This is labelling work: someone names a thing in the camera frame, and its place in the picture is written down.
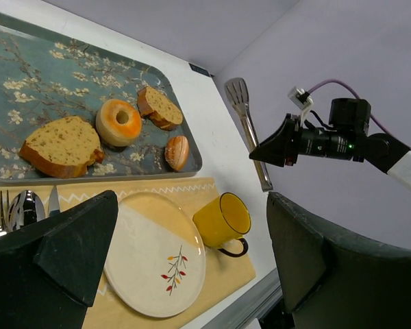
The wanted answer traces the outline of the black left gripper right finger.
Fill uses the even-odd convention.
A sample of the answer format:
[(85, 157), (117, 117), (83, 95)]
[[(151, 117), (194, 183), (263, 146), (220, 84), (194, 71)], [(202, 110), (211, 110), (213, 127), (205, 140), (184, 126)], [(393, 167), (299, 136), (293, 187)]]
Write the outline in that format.
[(411, 249), (362, 236), (277, 192), (266, 218), (297, 328), (411, 328)]

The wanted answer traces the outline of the orange glazed bagel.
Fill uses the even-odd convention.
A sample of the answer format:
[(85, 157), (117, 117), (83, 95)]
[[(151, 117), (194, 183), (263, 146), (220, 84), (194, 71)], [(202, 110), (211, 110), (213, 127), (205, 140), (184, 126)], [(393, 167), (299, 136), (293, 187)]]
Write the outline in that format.
[(108, 144), (126, 147), (140, 136), (142, 120), (139, 111), (130, 103), (109, 99), (97, 113), (96, 129)]

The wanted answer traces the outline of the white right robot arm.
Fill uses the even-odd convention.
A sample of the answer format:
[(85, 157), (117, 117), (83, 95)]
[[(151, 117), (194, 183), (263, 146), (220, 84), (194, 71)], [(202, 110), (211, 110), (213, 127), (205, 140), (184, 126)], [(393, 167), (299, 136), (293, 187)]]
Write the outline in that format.
[(411, 148), (386, 133), (368, 134), (371, 105), (365, 99), (333, 99), (329, 124), (315, 127), (287, 114), (278, 130), (249, 157), (276, 167), (293, 166), (299, 155), (372, 164), (411, 190)]

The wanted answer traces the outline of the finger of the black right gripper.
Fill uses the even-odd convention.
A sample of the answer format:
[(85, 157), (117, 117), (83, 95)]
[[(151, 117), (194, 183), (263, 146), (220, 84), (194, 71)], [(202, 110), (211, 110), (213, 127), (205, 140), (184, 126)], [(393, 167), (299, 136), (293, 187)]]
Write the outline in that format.
[(276, 167), (284, 167), (289, 140), (290, 117), (286, 116), (279, 128), (249, 153), (249, 158)]

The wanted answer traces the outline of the metal serving tongs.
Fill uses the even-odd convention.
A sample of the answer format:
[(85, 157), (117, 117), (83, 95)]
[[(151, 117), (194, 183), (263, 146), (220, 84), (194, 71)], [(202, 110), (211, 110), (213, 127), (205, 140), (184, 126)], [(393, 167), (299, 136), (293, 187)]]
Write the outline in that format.
[[(249, 152), (252, 152), (259, 145), (259, 142), (249, 111), (249, 92), (246, 82), (241, 77), (232, 78), (226, 81), (224, 90), (228, 102), (240, 119), (247, 140), (248, 150)], [(258, 174), (262, 191), (272, 191), (273, 184), (269, 177), (266, 165), (257, 160), (254, 160), (253, 163)]]

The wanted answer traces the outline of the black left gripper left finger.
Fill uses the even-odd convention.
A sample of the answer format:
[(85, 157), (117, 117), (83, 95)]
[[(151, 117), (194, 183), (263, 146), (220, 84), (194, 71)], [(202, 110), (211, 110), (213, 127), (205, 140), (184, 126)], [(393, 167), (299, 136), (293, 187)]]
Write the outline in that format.
[(0, 328), (81, 328), (118, 215), (106, 190), (0, 237)]

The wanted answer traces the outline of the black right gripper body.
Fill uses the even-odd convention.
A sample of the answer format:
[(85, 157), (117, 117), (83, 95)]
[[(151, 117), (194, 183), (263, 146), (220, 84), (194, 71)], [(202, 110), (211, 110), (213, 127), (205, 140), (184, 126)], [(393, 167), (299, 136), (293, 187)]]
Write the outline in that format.
[(326, 158), (329, 146), (329, 134), (321, 127), (300, 125), (300, 117), (289, 114), (286, 119), (291, 124), (288, 146), (285, 151), (285, 165), (293, 166), (298, 155)]

